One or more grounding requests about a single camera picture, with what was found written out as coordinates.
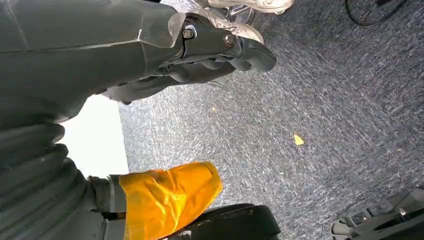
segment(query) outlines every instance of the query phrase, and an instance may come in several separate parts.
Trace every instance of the foot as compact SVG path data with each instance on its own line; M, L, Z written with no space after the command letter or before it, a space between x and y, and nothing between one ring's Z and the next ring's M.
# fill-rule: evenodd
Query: foot
M262 13L282 14L290 8L295 0L207 0L214 8L227 8L236 5L246 5Z
M240 36L247 39L253 39L255 41L260 42L261 44L264 44L264 38L262 37L262 35L256 29L249 25L236 22L229 22L218 14L206 9L195 8L191 10L190 13L198 14L209 19L209 21L211 21L216 28L228 29L232 32L232 34L236 36Z

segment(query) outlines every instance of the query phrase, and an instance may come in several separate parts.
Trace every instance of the plastic bag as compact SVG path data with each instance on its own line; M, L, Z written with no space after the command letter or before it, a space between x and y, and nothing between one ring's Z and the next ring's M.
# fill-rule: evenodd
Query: plastic bag
M157 240L193 222L222 190L217 169L196 162L119 178L126 195L124 240Z

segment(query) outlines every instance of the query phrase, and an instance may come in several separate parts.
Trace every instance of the black plastic part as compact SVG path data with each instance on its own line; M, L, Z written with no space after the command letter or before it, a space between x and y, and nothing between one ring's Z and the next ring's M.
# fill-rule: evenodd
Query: black plastic part
M421 234L417 226L423 225L424 190L413 188L347 214L330 229L333 240L415 240L422 239L416 236ZM404 234L415 237L402 238Z
M266 72L275 66L277 58L275 55L258 41L243 38L243 57L240 62L248 62L259 71Z
M189 73L187 78L180 79L180 81L175 80L171 76L151 76L124 85L110 87L107 91L103 92L102 95L125 104L150 97L169 86L207 83L216 78L230 74L235 70L228 62L225 62L222 67L217 70L211 70L200 63L182 64L180 66L185 68Z
M212 209L168 240L277 240L280 228L264 205L237 204Z

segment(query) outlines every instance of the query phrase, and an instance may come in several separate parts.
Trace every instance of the shoe sole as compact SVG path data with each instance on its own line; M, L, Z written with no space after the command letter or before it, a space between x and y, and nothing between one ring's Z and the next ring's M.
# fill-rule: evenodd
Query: shoe sole
M276 7L276 8L262 8L262 7L259 7L258 5L252 4L252 3L237 2L237 1L223 2L223 1L208 0L208 2L212 7L218 8L218 9L232 7L232 6L235 6L235 5L246 5L250 8L252 8L252 9L258 10L261 13L277 14L277 15L284 13L284 11L286 9L290 8L294 3L294 1L292 1L292 2L290 2L290 4L288 6Z

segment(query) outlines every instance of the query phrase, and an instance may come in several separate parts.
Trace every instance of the floor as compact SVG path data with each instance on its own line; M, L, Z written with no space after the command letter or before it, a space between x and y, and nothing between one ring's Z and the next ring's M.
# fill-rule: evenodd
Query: floor
M361 19L391 7L354 2ZM226 89L169 87L120 106L129 170L211 161L224 182L214 206L265 204L282 240L330 239L337 215L423 182L423 13L421 1L409 1L363 29L341 0L297 0L266 16L272 71L218 79Z

